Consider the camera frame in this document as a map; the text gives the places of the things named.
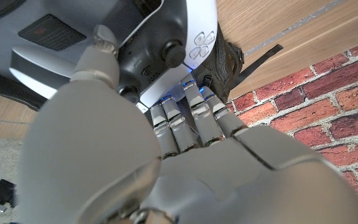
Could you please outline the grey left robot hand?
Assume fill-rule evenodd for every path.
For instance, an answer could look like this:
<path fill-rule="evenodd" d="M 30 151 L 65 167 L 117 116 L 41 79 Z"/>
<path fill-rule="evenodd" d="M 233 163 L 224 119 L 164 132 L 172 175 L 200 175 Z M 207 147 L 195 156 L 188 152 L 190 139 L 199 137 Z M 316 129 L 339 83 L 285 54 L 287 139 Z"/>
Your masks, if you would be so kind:
<path fill-rule="evenodd" d="M 98 25 L 24 140 L 24 223 L 358 223 L 358 194 L 301 142 L 248 127 L 209 88 L 185 80 L 202 143 L 167 99 L 178 135 L 160 144 L 118 81 L 117 40 Z"/>

